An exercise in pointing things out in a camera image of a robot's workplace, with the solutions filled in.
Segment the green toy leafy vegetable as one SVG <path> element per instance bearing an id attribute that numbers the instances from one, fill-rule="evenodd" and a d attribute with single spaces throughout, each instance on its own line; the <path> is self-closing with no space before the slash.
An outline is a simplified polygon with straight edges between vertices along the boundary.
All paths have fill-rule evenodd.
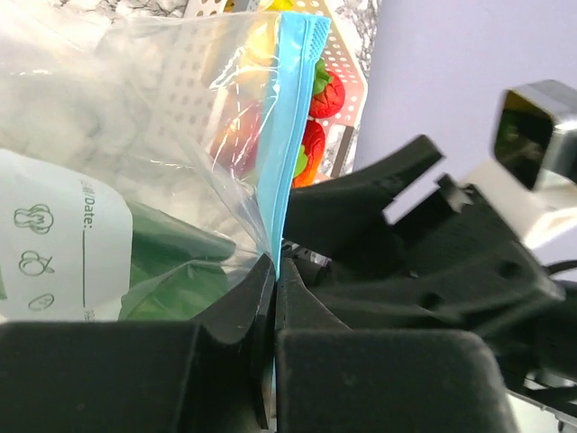
<path id="1" fill-rule="evenodd" d="M 189 320 L 229 291 L 235 243 L 142 203 L 133 216 L 129 290 L 120 320 Z"/>

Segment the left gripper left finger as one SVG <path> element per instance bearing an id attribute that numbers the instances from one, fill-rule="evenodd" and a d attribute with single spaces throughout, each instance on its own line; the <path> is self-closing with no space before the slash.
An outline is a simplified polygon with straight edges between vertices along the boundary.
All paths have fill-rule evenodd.
<path id="1" fill-rule="evenodd" d="M 259 432 L 269 425 L 267 257 L 186 321 L 1 328 L 4 432 Z"/>

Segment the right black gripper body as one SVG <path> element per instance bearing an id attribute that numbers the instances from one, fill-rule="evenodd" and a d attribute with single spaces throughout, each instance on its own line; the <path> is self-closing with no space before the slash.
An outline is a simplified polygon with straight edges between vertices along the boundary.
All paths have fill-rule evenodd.
<path id="1" fill-rule="evenodd" d="M 474 187 L 440 180 L 397 223 L 408 237 L 394 274 L 327 282 L 315 295 L 353 328 L 460 329 L 493 350 L 507 386 L 576 387 L 576 285 L 544 266 Z"/>

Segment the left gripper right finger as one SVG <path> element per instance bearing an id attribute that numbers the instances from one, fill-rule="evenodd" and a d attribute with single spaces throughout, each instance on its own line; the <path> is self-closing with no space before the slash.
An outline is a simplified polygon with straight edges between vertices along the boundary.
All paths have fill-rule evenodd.
<path id="1" fill-rule="evenodd" d="M 277 294 L 281 432 L 514 432 L 497 362 L 454 330 L 352 330 L 284 260 Z"/>

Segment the clear zip top bag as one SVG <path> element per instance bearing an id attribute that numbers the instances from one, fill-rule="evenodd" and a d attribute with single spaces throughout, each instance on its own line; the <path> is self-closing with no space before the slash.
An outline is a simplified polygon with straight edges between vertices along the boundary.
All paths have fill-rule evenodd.
<path id="1" fill-rule="evenodd" d="M 260 258 L 278 263 L 330 24 L 264 12 L 103 26 L 2 2 L 1 319 L 120 320 L 130 202 L 233 241 L 229 291 Z M 262 102 L 247 180 L 208 154 L 230 95 Z"/>

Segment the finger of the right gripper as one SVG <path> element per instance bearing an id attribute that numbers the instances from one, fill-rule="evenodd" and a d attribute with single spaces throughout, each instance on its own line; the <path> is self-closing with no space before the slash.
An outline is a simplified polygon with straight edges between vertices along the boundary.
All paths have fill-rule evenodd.
<path id="1" fill-rule="evenodd" d="M 387 274 L 403 263 L 403 246 L 383 211 L 442 159 L 436 145 L 419 135 L 361 170 L 292 189 L 283 238 L 347 272 Z"/>

